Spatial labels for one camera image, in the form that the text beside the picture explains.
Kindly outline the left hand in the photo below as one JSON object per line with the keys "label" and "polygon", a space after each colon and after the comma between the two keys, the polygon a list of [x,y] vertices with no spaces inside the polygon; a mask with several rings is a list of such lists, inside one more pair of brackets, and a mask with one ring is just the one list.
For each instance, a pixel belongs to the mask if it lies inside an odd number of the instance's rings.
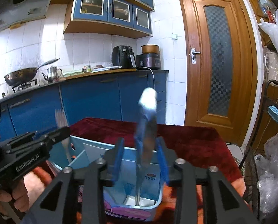
{"label": "left hand", "polygon": [[3,202],[15,200],[14,207],[20,212],[25,212],[34,204],[44,189],[52,182],[54,174],[50,168],[43,166],[36,167],[23,178],[21,178],[12,191],[0,188],[0,214],[8,219],[8,211],[3,207]]}

